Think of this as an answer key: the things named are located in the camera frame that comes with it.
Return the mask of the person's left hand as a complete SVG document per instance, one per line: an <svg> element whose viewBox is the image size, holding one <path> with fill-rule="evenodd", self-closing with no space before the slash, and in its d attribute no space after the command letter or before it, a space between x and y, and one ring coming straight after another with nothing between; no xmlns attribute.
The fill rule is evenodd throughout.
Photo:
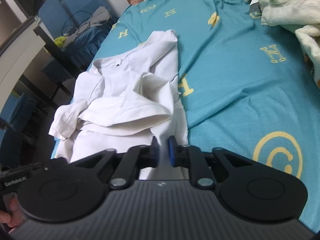
<svg viewBox="0 0 320 240"><path fill-rule="evenodd" d="M20 209L19 202L16 196L12 197L9 201L9 212L1 211L0 219L1 224L9 227L9 233L15 231L25 221L22 210Z"/></svg>

